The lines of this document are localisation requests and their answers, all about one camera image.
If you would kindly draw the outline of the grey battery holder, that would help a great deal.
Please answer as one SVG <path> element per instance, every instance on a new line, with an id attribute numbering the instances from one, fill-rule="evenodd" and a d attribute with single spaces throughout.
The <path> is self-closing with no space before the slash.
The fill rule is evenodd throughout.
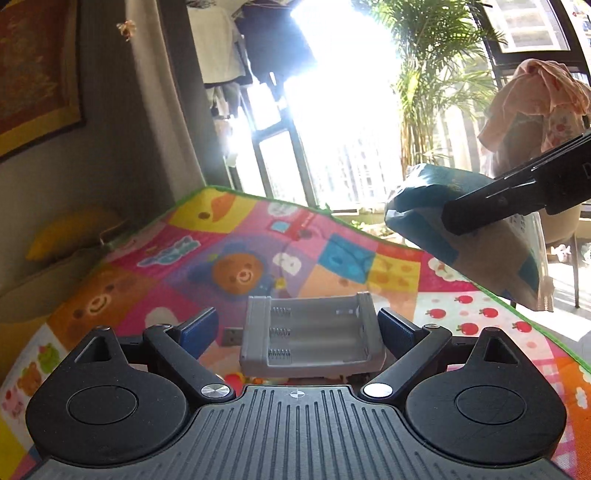
<path id="1" fill-rule="evenodd" d="M 250 297 L 242 327 L 223 329 L 247 377 L 338 378 L 380 371 L 387 358 L 372 295 Z"/>

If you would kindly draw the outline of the chair with pink clothes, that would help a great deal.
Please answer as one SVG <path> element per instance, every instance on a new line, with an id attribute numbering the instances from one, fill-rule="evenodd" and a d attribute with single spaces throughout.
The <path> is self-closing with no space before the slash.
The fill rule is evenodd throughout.
<path id="1" fill-rule="evenodd" d="M 480 172 L 495 178 L 583 133 L 590 113 L 590 88 L 565 65 L 527 59 L 499 90 L 487 112 L 479 142 Z M 545 247 L 568 242 L 581 207 L 556 215 L 541 209 L 516 216 L 476 234 L 475 252 L 488 255 L 475 277 L 501 296 L 534 310 L 550 310 L 553 284 L 545 272 Z"/>

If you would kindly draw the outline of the colourful cartoon play mat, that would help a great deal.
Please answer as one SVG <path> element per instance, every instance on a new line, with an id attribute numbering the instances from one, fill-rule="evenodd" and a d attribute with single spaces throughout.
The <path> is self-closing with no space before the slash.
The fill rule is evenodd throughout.
<path id="1" fill-rule="evenodd" d="M 419 325 L 474 336 L 496 326 L 530 357 L 567 411 L 555 463 L 590 475 L 590 366 L 501 299 L 430 254 L 377 239 L 301 206 L 207 187 L 114 245 L 83 274 L 53 266 L 12 294 L 1 316 L 1 475 L 39 460 L 26 430 L 31 396 L 90 329 L 121 336 L 177 324 L 212 307 L 219 328 L 242 326 L 252 296 L 368 291 Z"/>

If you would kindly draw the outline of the potted palm plant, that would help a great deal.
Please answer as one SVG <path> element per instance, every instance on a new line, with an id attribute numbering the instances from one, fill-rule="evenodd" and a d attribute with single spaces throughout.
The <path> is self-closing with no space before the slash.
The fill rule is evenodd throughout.
<path id="1" fill-rule="evenodd" d="M 394 40 L 398 79 L 393 89 L 402 113 L 403 172 L 441 164 L 437 117 L 452 107 L 484 108 L 494 91 L 486 43 L 502 34 L 484 24 L 482 1 L 359 1 Z"/>

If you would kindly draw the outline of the yellow pillow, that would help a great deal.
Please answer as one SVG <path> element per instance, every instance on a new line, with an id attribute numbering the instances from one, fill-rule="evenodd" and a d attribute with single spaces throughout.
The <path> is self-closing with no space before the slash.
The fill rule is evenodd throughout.
<path id="1" fill-rule="evenodd" d="M 48 262 L 68 257 L 98 244 L 101 235 L 120 226 L 123 218 L 114 210 L 89 206 L 64 214 L 43 227 L 34 237 L 25 259 Z"/>

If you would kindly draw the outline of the framed wall picture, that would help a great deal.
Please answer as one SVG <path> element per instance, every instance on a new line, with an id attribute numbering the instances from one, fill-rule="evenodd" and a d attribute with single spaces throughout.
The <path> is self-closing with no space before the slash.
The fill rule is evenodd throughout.
<path id="1" fill-rule="evenodd" d="M 79 3 L 1 3 L 1 159 L 84 123 Z"/>

